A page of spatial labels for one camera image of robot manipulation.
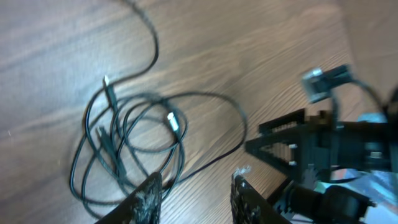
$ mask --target brown floor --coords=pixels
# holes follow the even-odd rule
[[[159,32],[160,59],[118,92],[227,94],[246,111],[249,138],[259,123],[308,106],[299,82],[303,71],[353,62],[335,1],[143,0],[139,5]],[[68,189],[81,117],[105,75],[116,79],[139,70],[151,50],[147,31],[119,1],[0,2],[0,223],[94,222]],[[362,112],[359,91],[343,87],[340,96],[343,118],[355,120]],[[238,141],[239,119],[227,104],[194,98],[179,105],[191,124],[187,170]],[[137,144],[150,141],[141,136]],[[87,150],[79,171],[89,155]],[[162,223],[231,223],[230,175],[244,165],[252,166],[248,180],[264,195],[284,179],[241,149],[177,187],[162,204]],[[88,185],[89,196],[120,196],[98,164]]]

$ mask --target wooden table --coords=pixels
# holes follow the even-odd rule
[[[160,59],[148,74],[119,86],[118,94],[226,94],[246,111],[249,138],[256,137],[259,123],[309,106],[299,82],[302,72],[351,62],[334,1],[145,0],[139,5],[159,33]],[[82,114],[105,75],[115,80],[140,70],[152,48],[148,31],[121,1],[0,2],[0,223],[95,221],[68,188]],[[343,118],[354,120],[361,112],[359,91],[340,93]],[[97,108],[105,103],[100,100]],[[187,172],[239,141],[242,127],[228,104],[192,98],[178,105],[190,119]],[[327,102],[309,108],[321,106]],[[157,144],[150,137],[163,131],[142,133],[135,142]],[[83,153],[76,181],[90,154]],[[162,204],[162,223],[231,223],[231,174],[245,165],[252,167],[248,180],[264,196],[285,178],[240,149],[177,187]],[[121,195],[98,164],[88,185],[88,195],[98,199]]]

